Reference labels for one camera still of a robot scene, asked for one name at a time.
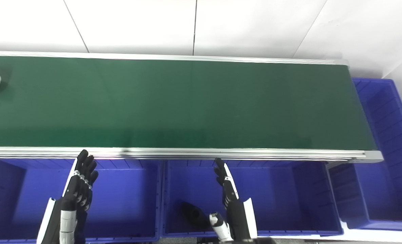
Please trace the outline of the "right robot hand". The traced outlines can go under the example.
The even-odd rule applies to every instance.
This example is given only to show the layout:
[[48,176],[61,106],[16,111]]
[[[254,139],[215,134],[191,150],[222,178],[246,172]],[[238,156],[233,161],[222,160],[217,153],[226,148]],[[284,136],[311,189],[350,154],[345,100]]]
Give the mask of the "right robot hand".
[[210,213],[210,225],[221,243],[253,242],[258,235],[252,200],[240,200],[229,167],[222,159],[216,158],[214,163],[214,172],[222,187],[222,204],[227,216],[224,218],[218,212]]

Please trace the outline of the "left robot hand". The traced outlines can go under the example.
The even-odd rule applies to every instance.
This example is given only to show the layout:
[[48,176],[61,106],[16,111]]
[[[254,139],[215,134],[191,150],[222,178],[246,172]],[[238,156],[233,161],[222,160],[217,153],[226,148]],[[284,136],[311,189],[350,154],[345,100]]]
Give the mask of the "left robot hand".
[[37,244],[85,244],[84,229],[99,174],[97,161],[83,149],[72,164],[62,196],[49,198]]

